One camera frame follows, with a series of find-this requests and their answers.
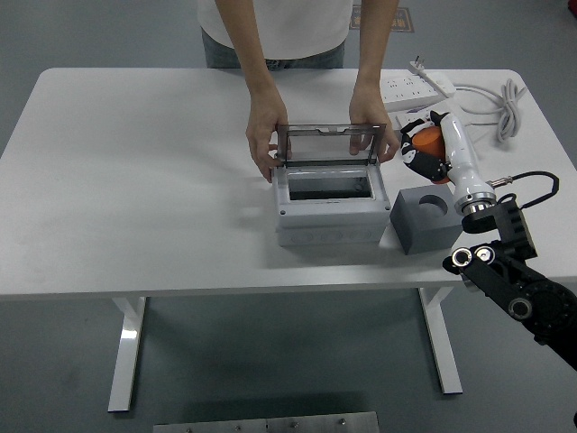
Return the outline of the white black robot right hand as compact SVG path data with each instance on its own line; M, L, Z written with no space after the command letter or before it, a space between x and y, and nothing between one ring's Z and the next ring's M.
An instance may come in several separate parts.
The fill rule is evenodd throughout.
M496 204L493 187L480 175L472 140L456 115L432 111L428 117L402 127L400 133L405 165L434 183L451 181L454 208L459 215Z

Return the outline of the person's right hand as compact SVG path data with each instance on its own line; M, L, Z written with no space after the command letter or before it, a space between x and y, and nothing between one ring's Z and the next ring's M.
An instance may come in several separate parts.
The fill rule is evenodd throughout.
M271 183L272 172L279 162L270 155L277 145L270 140L279 125L288 123L285 104L275 85L249 88L250 114L246 138L252 161L262 177Z

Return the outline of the person's left hand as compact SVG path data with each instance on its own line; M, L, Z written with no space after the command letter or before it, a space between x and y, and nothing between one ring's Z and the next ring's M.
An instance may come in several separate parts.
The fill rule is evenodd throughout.
M400 142L392 129L379 87L356 85L349 105L349 116L352 124L386 125L376 155L379 162L387 162L394 158L400 148Z

